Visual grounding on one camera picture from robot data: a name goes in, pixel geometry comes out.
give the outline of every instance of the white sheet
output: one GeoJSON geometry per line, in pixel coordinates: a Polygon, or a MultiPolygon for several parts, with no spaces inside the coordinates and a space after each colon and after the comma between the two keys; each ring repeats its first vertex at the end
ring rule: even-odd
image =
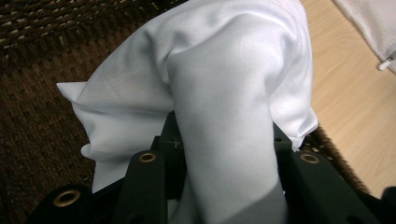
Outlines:
{"type": "Polygon", "coordinates": [[[175,110],[188,176],[171,223],[284,223],[273,121],[296,149],[317,127],[304,9],[294,0],[191,0],[148,22],[88,82],[60,83],[96,161],[125,175],[175,110]]]}
{"type": "Polygon", "coordinates": [[[334,0],[361,30],[381,62],[392,58],[388,67],[396,74],[396,1],[334,0]]]}

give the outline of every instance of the wooden surface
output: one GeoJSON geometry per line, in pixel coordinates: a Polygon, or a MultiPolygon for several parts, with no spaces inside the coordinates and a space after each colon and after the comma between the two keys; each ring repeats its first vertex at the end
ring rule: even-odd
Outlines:
{"type": "Polygon", "coordinates": [[[396,186],[396,75],[331,0],[302,0],[314,54],[318,120],[372,194],[396,186]]]}

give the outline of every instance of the brown woven texture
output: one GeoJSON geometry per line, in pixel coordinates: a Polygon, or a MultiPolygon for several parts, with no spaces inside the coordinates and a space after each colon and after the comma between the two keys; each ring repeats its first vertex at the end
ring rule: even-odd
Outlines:
{"type": "MultiPolygon", "coordinates": [[[[92,184],[88,143],[57,82],[85,81],[130,34],[185,0],[0,2],[0,223],[24,223],[51,191],[92,184]]],[[[304,149],[332,157],[344,179],[367,188],[318,129],[304,149]]]]}

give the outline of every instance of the wicker surface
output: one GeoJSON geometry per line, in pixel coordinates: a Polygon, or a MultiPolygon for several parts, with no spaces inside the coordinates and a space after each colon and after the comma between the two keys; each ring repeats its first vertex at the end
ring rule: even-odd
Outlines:
{"type": "MultiPolygon", "coordinates": [[[[0,3],[0,223],[23,223],[50,191],[90,186],[88,143],[57,82],[85,81],[144,22],[184,1],[2,1],[0,3]]],[[[367,188],[318,129],[319,149],[354,188],[367,188]]]]}

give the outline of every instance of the brass grommet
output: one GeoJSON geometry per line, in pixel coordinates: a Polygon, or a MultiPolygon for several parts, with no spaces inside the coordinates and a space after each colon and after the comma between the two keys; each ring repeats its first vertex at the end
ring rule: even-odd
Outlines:
{"type": "Polygon", "coordinates": [[[313,155],[310,155],[310,154],[306,154],[306,153],[305,153],[305,154],[302,154],[300,158],[301,158],[303,161],[306,161],[306,162],[309,162],[309,163],[312,163],[312,164],[316,164],[316,163],[319,162],[318,157],[313,156],[313,155]]]}
{"type": "Polygon", "coordinates": [[[151,162],[151,161],[155,161],[156,158],[157,158],[157,156],[155,154],[145,153],[145,154],[140,155],[139,161],[141,161],[141,162],[151,162]]]}
{"type": "Polygon", "coordinates": [[[64,192],[58,194],[53,200],[53,205],[57,207],[66,207],[74,203],[81,196],[81,193],[76,189],[67,189],[64,192]]]}

